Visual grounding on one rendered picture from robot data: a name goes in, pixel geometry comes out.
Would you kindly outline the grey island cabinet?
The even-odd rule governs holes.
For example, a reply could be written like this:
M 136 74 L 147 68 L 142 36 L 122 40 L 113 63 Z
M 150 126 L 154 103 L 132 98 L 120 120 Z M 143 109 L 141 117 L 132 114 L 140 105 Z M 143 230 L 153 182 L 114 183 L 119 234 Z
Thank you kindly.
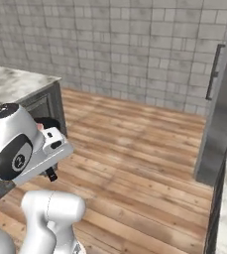
M 38 130 L 35 118 L 51 117 L 60 130 Z M 22 174 L 32 156 L 41 150 L 53 152 L 66 141 L 59 83 L 54 81 L 20 99 L 0 105 L 0 198 L 17 187 L 14 180 Z

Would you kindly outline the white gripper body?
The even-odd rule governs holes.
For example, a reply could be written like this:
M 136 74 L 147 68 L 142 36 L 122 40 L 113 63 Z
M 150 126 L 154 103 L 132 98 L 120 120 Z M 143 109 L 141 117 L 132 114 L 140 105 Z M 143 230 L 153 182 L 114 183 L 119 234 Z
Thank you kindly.
M 60 145 L 53 152 L 47 155 L 43 150 L 41 150 L 39 153 L 36 153 L 32 156 L 25 170 L 14 180 L 14 184 L 16 186 L 20 186 L 37 175 L 40 175 L 42 172 L 46 173 L 48 168 L 54 168 L 55 164 L 69 156 L 72 152 L 73 148 L 69 143 Z

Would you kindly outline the grey steel fridge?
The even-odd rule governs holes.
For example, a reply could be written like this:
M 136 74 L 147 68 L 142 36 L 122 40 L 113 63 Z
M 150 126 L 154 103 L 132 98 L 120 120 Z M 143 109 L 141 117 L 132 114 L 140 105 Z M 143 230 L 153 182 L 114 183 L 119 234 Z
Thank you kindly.
M 227 40 L 219 49 L 222 58 L 194 168 L 194 178 L 212 187 L 227 150 Z

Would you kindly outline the black pan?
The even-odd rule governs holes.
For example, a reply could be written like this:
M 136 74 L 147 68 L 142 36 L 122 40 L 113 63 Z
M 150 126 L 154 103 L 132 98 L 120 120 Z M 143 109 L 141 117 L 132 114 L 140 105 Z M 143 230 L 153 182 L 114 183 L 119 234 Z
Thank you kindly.
M 47 133 L 52 134 L 51 131 L 49 131 L 49 128 L 55 127 L 58 130 L 60 130 L 60 124 L 56 119 L 53 119 L 51 117 L 39 117 L 39 118 L 35 118 L 35 122 L 36 123 L 42 123 L 44 125 L 44 130 L 47 131 Z

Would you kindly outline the dark counter cabinet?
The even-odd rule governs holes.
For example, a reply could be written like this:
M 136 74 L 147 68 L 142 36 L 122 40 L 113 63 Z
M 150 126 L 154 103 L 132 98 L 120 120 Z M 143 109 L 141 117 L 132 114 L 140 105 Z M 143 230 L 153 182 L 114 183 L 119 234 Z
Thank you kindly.
M 213 199 L 211 203 L 211 210 L 210 210 L 210 216 L 209 216 L 209 222 L 208 222 L 208 227 L 206 232 L 203 254 L 215 254 L 215 250 L 216 250 L 217 232 L 218 232 L 218 224 L 219 224 L 219 217 L 220 217 L 223 184 L 224 184 L 224 178 L 225 178 L 226 158 L 227 156 L 224 156 L 224 159 L 221 164 L 221 168 L 220 168 L 220 171 L 214 186 Z

